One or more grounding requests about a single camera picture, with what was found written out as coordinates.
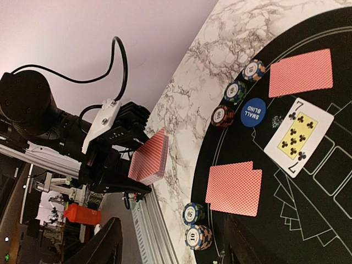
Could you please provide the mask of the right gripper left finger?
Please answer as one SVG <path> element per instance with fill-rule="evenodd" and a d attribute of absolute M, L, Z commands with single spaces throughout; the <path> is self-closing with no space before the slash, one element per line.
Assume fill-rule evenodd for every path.
<path fill-rule="evenodd" d="M 121 263 L 123 233 L 121 221 L 112 217 L 102 229 L 66 263 Z"/>

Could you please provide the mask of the red playing card deck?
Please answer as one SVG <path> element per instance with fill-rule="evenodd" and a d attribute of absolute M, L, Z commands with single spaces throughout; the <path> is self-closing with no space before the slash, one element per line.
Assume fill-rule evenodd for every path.
<path fill-rule="evenodd" d="M 164 177 L 168 152 L 168 136 L 165 128 L 134 152 L 128 177 L 145 185 L 151 185 Z"/>

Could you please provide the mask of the small green fifty chip stack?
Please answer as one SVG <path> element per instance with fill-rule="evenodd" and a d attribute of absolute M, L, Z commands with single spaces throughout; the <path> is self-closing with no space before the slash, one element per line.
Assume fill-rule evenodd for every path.
<path fill-rule="evenodd" d="M 247 86 L 238 80 L 227 85 L 224 91 L 224 99 L 234 104 L 241 102 L 247 94 Z"/>

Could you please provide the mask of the small blue ten chip stack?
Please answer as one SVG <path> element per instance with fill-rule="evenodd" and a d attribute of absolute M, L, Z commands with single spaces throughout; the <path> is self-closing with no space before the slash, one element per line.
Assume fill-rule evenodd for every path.
<path fill-rule="evenodd" d="M 266 72 L 266 67 L 261 60 L 252 59 L 242 71 L 245 80 L 254 82 L 260 80 Z"/>

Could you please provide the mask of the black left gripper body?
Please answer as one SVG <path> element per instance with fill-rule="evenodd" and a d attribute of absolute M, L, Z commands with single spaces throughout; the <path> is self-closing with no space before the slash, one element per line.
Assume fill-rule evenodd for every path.
<path fill-rule="evenodd" d="M 149 140 L 145 126 L 146 121 L 119 120 L 94 140 L 81 163 L 79 182 L 95 193 L 150 193 L 150 187 L 129 178 L 131 162 L 113 148 L 118 145 L 130 151 L 139 149 Z"/>

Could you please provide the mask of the blue small blind button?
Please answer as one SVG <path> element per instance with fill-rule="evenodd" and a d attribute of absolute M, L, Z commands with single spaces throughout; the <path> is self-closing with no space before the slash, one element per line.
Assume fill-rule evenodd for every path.
<path fill-rule="evenodd" d="M 260 98 L 252 98 L 244 104 L 240 120 L 245 127 L 254 128 L 262 123 L 266 116 L 266 103 Z"/>

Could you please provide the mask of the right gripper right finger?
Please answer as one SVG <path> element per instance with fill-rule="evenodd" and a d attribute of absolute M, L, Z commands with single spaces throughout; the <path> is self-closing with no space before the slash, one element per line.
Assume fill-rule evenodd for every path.
<path fill-rule="evenodd" d="M 224 220 L 222 263 L 278 263 L 278 257 L 262 245 L 232 216 Z"/>

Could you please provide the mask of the dealt red card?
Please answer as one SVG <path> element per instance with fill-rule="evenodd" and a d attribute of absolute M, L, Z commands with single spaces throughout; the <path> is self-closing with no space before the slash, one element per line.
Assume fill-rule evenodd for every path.
<path fill-rule="evenodd" d="M 269 75 L 269 98 L 277 97 L 279 94 L 279 89 L 284 79 L 284 70 L 282 68 L 282 63 L 273 63 L 270 68 Z"/>
<path fill-rule="evenodd" d="M 257 216 L 262 183 L 262 170 L 228 173 L 221 186 L 217 187 L 213 211 L 242 216 Z"/>
<path fill-rule="evenodd" d="M 221 188 L 222 183 L 229 176 L 235 175 L 237 170 L 251 171 L 252 169 L 253 161 L 211 166 L 208 175 L 205 203 L 210 204 L 215 199 L 215 194 Z"/>
<path fill-rule="evenodd" d="M 333 87 L 329 48 L 284 58 L 280 62 L 284 79 L 277 97 Z"/>

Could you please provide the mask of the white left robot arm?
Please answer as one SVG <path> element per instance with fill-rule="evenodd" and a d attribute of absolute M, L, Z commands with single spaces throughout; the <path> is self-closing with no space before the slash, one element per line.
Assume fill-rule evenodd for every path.
<path fill-rule="evenodd" d="M 149 138 L 144 133 L 150 112 L 128 102 L 121 106 L 112 127 L 82 146 L 91 123 L 79 121 L 56 106 L 46 78 L 34 70 L 1 77 L 1 135 L 21 149 L 29 143 L 48 147 L 80 163 L 78 178 L 96 193 L 148 194 L 151 188 L 129 178 L 130 161 L 114 145 L 137 150 Z"/>

